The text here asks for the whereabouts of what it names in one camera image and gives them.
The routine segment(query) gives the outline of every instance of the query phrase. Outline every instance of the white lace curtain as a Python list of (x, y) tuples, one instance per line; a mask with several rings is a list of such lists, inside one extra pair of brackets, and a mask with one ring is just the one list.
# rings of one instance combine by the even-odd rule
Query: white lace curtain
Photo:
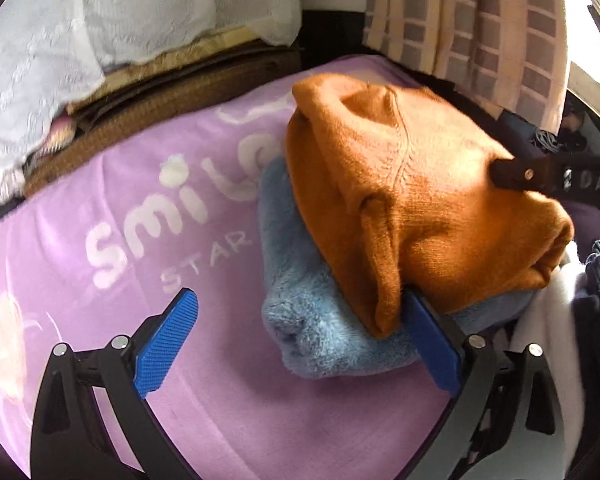
[(0, 183), (48, 134), (67, 102), (108, 68), (145, 62), (208, 30), (248, 26), (291, 44), (299, 0), (6, 0), (0, 8)]

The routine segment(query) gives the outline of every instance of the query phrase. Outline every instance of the blue gripper pad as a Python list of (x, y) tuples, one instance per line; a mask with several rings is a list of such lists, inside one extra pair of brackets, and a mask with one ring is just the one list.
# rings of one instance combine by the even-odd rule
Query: blue gripper pad
[(142, 399), (160, 386), (198, 319), (198, 297), (184, 289), (136, 357), (134, 385)]
[(424, 301), (412, 290), (403, 291), (402, 323), (436, 386), (455, 397), (461, 386), (461, 357), (424, 305)]

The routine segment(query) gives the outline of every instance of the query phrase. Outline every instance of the white cloth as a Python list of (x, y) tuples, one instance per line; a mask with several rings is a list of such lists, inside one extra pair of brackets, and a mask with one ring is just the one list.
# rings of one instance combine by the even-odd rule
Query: white cloth
[(145, 62), (210, 29), (245, 25), (291, 44), (300, 0), (6, 0), (0, 8), (0, 185), (45, 139), (58, 110), (104, 71)]
[(576, 452), (584, 423), (584, 390), (571, 301), (587, 282), (575, 242), (569, 244), (566, 253), (563, 261), (569, 263), (556, 268), (549, 285), (534, 296), (516, 325), (510, 345), (515, 352), (531, 343), (544, 350), (564, 421), (565, 470)]
[(0, 184), (0, 205), (5, 205), (14, 197), (22, 196), (25, 182), (22, 168), (5, 171)]

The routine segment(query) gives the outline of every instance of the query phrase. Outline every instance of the clothes pile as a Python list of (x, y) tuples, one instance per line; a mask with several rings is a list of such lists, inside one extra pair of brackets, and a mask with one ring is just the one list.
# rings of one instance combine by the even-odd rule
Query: clothes pile
[(429, 89), (326, 74), (293, 94), (258, 206), (262, 316), (286, 367), (320, 379), (418, 360), (401, 294), (416, 288), (466, 334), (542, 346), (567, 469), (600, 436), (600, 242), (581, 263), (559, 203), (496, 188), (488, 164), (509, 152)]

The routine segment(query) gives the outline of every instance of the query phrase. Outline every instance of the bed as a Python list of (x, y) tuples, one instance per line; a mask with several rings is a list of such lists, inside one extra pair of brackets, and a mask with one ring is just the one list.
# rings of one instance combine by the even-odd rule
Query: bed
[[(406, 78), (379, 57), (318, 70)], [(448, 400), (423, 366), (302, 380), (262, 325), (257, 181), (305, 75), (149, 128), (0, 222), (0, 443), (25, 472), (52, 347), (99, 348), (182, 286), (197, 292), (200, 318), (148, 400), (203, 478), (393, 478), (418, 449)], [(104, 413), (112, 424), (106, 403)]]

